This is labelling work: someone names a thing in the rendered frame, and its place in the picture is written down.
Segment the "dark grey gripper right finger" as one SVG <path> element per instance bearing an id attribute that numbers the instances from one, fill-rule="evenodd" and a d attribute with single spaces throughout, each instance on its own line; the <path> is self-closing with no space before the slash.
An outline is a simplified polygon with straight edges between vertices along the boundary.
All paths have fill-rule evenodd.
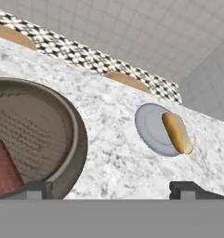
<path id="1" fill-rule="evenodd" d="M 195 200 L 224 200 L 223 195 L 206 191 L 193 181 L 171 181 L 169 190 L 170 200 L 183 200 L 185 193 L 189 193 Z"/>

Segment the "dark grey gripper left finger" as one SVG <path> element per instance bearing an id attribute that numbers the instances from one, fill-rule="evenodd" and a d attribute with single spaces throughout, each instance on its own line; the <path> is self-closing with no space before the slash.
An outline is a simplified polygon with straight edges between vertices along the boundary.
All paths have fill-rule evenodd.
<path id="1" fill-rule="evenodd" d="M 19 190 L 6 194 L 4 198 L 14 200 L 51 200 L 53 198 L 53 185 L 51 182 L 44 181 L 29 182 Z"/>

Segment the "red sausage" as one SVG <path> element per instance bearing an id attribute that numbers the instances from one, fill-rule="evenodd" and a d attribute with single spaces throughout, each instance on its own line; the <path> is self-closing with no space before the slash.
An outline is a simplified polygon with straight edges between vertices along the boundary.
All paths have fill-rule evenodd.
<path id="1" fill-rule="evenodd" d="M 7 147 L 0 139 L 0 194 L 14 192 L 23 185 L 24 182 Z"/>

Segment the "golden bun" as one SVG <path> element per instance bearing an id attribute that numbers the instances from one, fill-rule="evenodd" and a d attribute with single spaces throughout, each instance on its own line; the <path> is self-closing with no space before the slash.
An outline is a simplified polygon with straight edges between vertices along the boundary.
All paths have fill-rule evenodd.
<path id="1" fill-rule="evenodd" d="M 162 115 L 162 121 L 175 149 L 179 153 L 190 154 L 193 151 L 193 145 L 182 118 L 176 113 L 165 112 Z"/>

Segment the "grey-brown bowl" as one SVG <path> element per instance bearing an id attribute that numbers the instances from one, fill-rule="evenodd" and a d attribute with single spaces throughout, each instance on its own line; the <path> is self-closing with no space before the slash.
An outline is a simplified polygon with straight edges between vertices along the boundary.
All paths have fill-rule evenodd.
<path id="1" fill-rule="evenodd" d="M 86 162 L 81 115 L 59 92 L 35 82 L 0 77 L 0 139 L 22 179 L 52 183 L 56 199 L 68 194 Z"/>

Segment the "white plate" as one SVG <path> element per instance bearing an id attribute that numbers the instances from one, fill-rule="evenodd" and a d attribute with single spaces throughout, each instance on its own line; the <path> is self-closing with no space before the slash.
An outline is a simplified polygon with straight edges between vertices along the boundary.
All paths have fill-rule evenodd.
<path id="1" fill-rule="evenodd" d="M 179 152 L 168 137 L 162 115 L 169 110 L 155 103 L 141 105 L 135 114 L 135 126 L 140 138 L 154 152 L 175 157 Z"/>

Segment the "tan wooden stool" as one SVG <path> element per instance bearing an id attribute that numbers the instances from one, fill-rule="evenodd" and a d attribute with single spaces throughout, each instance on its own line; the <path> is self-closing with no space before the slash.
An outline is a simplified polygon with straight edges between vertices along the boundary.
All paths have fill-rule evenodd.
<path id="1" fill-rule="evenodd" d="M 10 42 L 18 44 L 20 46 L 27 47 L 31 50 L 36 50 L 33 41 L 29 37 L 1 24 L 0 24 L 0 38 L 4 38 Z"/>
<path id="2" fill-rule="evenodd" d="M 121 84 L 134 87 L 140 91 L 151 93 L 151 91 L 142 82 L 127 74 L 119 72 L 107 72 L 104 74 L 104 76 Z"/>

